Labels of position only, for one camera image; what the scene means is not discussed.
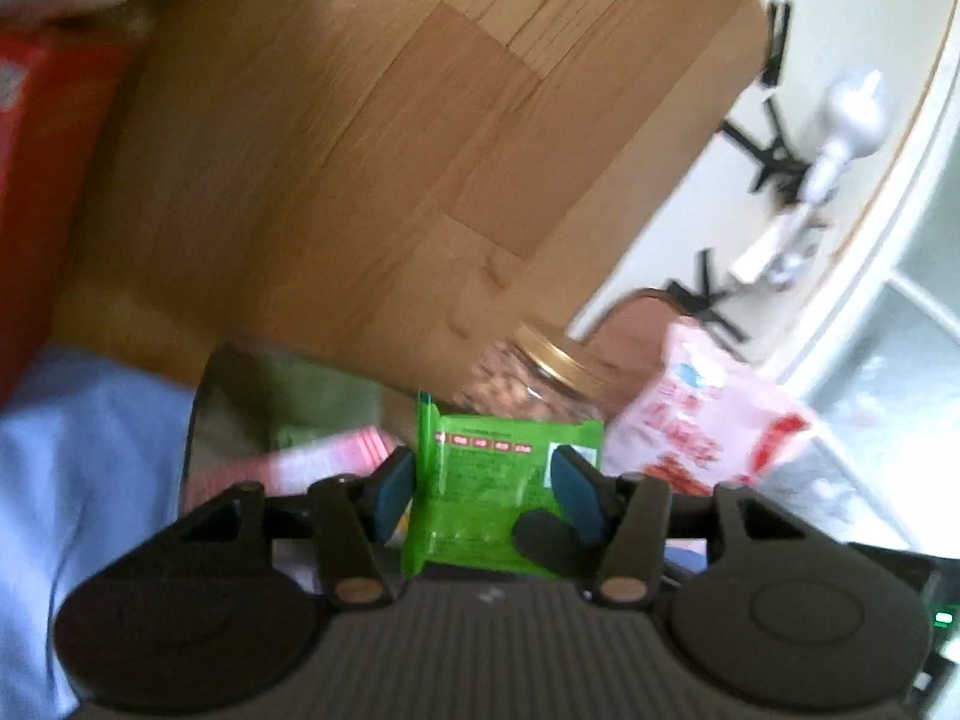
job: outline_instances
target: nuts in jar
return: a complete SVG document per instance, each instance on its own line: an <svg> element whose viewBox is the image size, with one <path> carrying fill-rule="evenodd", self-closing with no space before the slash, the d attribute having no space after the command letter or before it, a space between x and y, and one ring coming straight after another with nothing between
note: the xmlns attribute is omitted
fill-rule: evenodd
<svg viewBox="0 0 960 720"><path fill-rule="evenodd" d="M482 415L572 424L601 418L594 400L605 384L579 344L528 319L483 352L454 402Z"/></svg>

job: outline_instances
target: pink packet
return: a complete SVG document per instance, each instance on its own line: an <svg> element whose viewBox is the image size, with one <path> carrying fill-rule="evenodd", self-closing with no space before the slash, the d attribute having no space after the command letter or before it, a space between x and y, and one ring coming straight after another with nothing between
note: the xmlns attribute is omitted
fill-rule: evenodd
<svg viewBox="0 0 960 720"><path fill-rule="evenodd" d="M664 374L608 427L601 467L710 495L714 485L750 484L795 457L812 425L808 408L681 320L667 331Z"/></svg>
<svg viewBox="0 0 960 720"><path fill-rule="evenodd" d="M189 512L239 482L259 482L267 495L299 495L319 479L340 474L368 476L396 448L393 436L371 426L253 460L228 463L207 473L189 475L181 509Z"/></svg>

